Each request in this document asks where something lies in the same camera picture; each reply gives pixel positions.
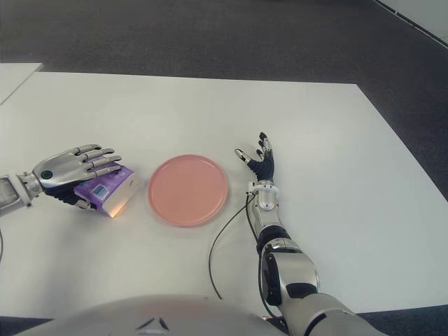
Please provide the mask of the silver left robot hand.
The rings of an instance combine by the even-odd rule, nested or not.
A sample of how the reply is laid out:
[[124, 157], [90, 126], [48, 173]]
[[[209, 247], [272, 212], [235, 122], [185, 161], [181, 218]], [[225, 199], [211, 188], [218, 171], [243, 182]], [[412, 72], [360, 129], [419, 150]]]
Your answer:
[[97, 206], [77, 195], [75, 188], [81, 183], [121, 169], [112, 148], [97, 144], [75, 147], [48, 157], [32, 170], [42, 191], [51, 197], [82, 209], [96, 209]]

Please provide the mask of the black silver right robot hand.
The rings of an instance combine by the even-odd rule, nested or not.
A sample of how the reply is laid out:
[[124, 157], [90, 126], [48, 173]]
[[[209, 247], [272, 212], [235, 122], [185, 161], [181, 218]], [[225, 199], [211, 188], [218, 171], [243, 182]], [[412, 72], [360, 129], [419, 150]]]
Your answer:
[[264, 132], [259, 134], [258, 145], [260, 149], [257, 149], [256, 153], [260, 160], [254, 160], [238, 148], [234, 150], [234, 153], [255, 174], [257, 181], [273, 182], [275, 170], [274, 154], [270, 140]]

